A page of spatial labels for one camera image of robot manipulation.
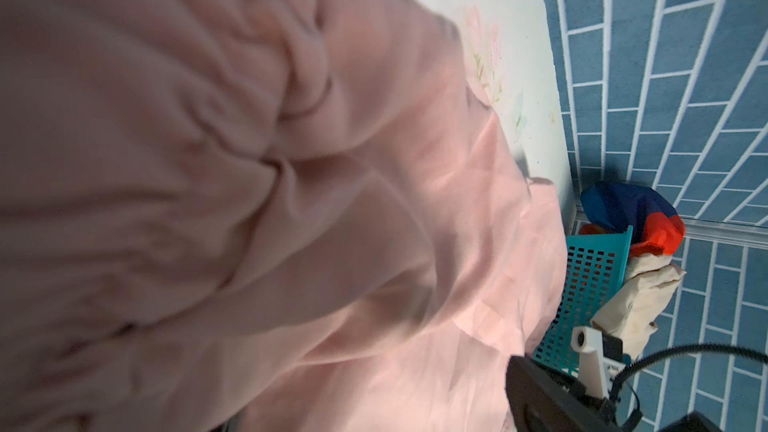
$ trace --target pink blanket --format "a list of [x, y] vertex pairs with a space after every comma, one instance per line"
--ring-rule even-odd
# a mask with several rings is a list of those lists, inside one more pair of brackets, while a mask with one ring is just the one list
[[0, 429], [503, 427], [564, 235], [453, 24], [413, 0], [0, 10]]

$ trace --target black cable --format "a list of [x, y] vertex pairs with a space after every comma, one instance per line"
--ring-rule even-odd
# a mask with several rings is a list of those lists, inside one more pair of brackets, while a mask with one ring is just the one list
[[634, 364], [622, 370], [619, 373], [619, 375], [616, 376], [616, 379], [614, 379], [613, 387], [610, 388], [610, 400], [612, 402], [616, 402], [616, 399], [619, 398], [619, 392], [621, 392], [621, 386], [624, 385], [624, 382], [626, 382], [627, 379], [635, 375], [637, 372], [645, 369], [646, 367], [656, 364], [657, 362], [661, 362], [662, 360], [665, 360], [667, 358], [675, 357], [677, 355], [696, 354], [699, 352], [708, 352], [712, 354], [740, 355], [741, 357], [757, 360], [759, 362], [763, 362], [764, 364], [768, 364], [768, 355], [765, 355], [762, 352], [758, 352], [757, 350], [752, 350], [752, 349], [743, 348], [743, 347], [736, 347], [734, 345], [727, 345], [727, 344], [679, 345], [677, 347], [668, 348], [667, 350], [662, 350], [661, 352], [657, 352], [656, 354], [651, 354], [648, 357], [642, 358], [641, 360], [638, 360]]

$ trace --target beige cloth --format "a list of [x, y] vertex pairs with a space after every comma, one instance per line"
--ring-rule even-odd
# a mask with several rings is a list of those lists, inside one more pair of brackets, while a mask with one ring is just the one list
[[0, 12], [0, 430], [203, 432], [248, 403], [252, 430], [502, 428], [565, 241], [453, 24], [414, 0]]
[[621, 290], [592, 317], [592, 326], [620, 338], [624, 353], [633, 360], [658, 330], [654, 321], [666, 309], [685, 275], [671, 261], [670, 255], [632, 257]]

